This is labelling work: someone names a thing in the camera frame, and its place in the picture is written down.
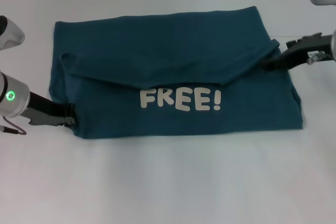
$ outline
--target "folded shirt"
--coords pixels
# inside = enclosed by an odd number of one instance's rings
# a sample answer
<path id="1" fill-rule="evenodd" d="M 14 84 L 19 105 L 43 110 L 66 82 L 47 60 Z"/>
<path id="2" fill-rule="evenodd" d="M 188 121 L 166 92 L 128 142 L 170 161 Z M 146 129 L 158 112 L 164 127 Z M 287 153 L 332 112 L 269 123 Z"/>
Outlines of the folded shirt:
<path id="1" fill-rule="evenodd" d="M 301 129 L 278 47 L 256 7 L 57 22 L 49 91 L 82 138 Z"/>

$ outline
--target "white table surface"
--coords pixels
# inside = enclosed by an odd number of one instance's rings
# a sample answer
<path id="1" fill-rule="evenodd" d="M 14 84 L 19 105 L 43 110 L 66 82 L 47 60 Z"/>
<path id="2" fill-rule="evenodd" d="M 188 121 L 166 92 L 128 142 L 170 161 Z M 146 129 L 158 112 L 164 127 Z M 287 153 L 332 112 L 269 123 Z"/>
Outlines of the white table surface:
<path id="1" fill-rule="evenodd" d="M 336 7 L 309 0 L 0 0 L 0 15 L 26 33 L 24 44 L 0 53 L 0 68 L 49 97 L 58 20 L 252 5 L 283 49 L 336 28 Z M 0 135 L 0 223 L 336 223 L 336 63 L 291 74 L 302 131 L 86 141 L 14 119 L 28 135 Z"/>

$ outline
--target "robotic arm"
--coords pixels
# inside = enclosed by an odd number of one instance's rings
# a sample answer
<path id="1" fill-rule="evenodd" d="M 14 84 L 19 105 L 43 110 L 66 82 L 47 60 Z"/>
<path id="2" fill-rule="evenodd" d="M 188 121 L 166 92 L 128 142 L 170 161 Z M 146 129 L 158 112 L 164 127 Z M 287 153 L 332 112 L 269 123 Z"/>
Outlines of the robotic arm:
<path id="1" fill-rule="evenodd" d="M 336 0 L 311 0 L 315 5 L 336 5 Z M 0 16 L 0 50 L 15 47 L 24 41 L 25 35 L 12 21 Z M 306 36 L 287 43 L 286 50 L 279 58 L 265 60 L 261 66 L 267 70 L 291 69 L 303 63 L 336 61 L 336 31 L 333 35 L 321 33 Z M 0 115 L 4 118 L 24 116 L 30 125 L 76 126 L 75 106 L 59 104 L 30 92 L 24 83 L 0 71 Z M 4 126 L 0 132 L 18 134 Z"/>

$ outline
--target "fabric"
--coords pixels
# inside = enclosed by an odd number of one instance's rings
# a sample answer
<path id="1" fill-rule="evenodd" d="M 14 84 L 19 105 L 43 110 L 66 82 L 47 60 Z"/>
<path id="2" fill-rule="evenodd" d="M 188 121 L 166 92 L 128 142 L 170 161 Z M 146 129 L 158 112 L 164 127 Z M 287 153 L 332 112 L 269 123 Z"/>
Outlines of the fabric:
<path id="1" fill-rule="evenodd" d="M 256 7 L 57 22 L 49 91 L 82 138 L 301 129 L 278 47 Z"/>

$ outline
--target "green led light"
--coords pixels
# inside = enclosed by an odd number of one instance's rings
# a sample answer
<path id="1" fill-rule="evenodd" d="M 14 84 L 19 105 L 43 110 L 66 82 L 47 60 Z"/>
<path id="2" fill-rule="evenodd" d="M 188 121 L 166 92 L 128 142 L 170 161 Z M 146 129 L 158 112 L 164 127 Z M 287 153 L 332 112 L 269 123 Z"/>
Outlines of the green led light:
<path id="1" fill-rule="evenodd" d="M 7 94 L 6 94 L 6 98 L 8 101 L 13 101 L 14 98 L 15 98 L 15 93 L 13 91 L 9 91 Z"/>

